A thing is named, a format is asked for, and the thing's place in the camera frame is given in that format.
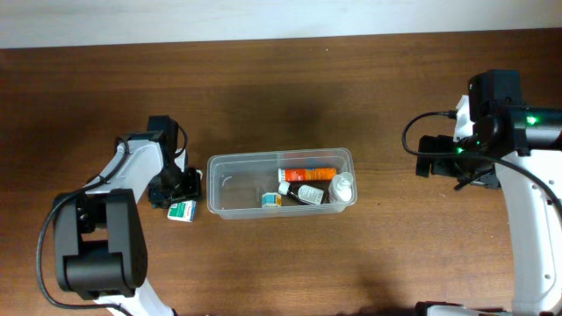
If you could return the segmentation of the small black white-capped bottle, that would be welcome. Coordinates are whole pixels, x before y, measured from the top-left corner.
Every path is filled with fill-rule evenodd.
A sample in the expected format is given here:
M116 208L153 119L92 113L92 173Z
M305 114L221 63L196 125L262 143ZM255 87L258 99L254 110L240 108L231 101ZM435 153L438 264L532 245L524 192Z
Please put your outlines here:
M282 181L278 186L278 192L301 205L322 205L328 198L326 191L303 183Z

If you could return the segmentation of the white green medicine box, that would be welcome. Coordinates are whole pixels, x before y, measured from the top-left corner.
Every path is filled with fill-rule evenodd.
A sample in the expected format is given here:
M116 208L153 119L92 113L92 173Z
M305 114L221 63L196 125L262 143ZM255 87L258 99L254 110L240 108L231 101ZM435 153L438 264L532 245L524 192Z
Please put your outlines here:
M196 206L197 202L193 200L175 203L169 208L167 217L170 220L192 222Z

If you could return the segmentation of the gold lid balm jar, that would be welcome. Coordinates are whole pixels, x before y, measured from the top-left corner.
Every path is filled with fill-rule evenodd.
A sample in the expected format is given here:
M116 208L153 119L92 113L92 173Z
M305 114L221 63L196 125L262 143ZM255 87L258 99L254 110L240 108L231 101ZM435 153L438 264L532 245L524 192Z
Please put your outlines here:
M282 206L282 196L276 192L266 192L261 197L262 208L278 208Z

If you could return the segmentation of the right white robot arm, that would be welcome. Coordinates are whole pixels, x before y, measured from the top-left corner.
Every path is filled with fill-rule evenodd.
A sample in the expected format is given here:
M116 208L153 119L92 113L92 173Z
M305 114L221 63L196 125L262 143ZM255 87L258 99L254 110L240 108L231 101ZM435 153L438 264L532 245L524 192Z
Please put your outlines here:
M416 174L501 190L515 268L514 315L561 313L561 114L500 108L477 120L463 109L451 136L424 136Z

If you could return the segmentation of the clear plastic container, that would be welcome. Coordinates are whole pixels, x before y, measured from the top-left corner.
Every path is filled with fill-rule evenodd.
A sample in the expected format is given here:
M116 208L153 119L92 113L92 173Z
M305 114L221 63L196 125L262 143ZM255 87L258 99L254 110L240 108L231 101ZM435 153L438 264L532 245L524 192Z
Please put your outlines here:
M350 180L345 199L301 205L283 196L279 206L265 206L263 196L277 193L281 169L329 169ZM207 206L223 219L295 217L343 212L358 198L351 152L344 147L215 155L208 162Z

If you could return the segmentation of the orange glue stick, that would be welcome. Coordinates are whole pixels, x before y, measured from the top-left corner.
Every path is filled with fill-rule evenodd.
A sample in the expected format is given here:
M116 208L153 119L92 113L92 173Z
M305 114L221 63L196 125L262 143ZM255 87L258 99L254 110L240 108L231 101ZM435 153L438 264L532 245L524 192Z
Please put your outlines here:
M311 181L331 181L337 175L335 168L319 169L278 169L277 177L279 182L311 182Z

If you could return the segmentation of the white tube bottle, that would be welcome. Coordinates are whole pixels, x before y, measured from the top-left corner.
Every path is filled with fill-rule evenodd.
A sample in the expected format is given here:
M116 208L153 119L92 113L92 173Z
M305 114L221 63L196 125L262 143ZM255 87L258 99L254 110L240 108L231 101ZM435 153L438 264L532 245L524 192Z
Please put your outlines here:
M354 176L351 173L342 172L335 175L328 188L330 203L348 203L353 198L353 184Z

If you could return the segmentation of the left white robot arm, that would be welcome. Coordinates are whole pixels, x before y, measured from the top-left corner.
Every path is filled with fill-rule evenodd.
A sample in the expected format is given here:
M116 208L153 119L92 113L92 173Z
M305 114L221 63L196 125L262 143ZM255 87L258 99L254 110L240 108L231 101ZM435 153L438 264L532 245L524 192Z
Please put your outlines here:
M148 249L137 204L172 211L200 197L199 170L186 165L175 125L151 127L117 141L109 164L81 189L63 193L45 222L54 231L59 287L83 310L114 315L174 315L148 281Z

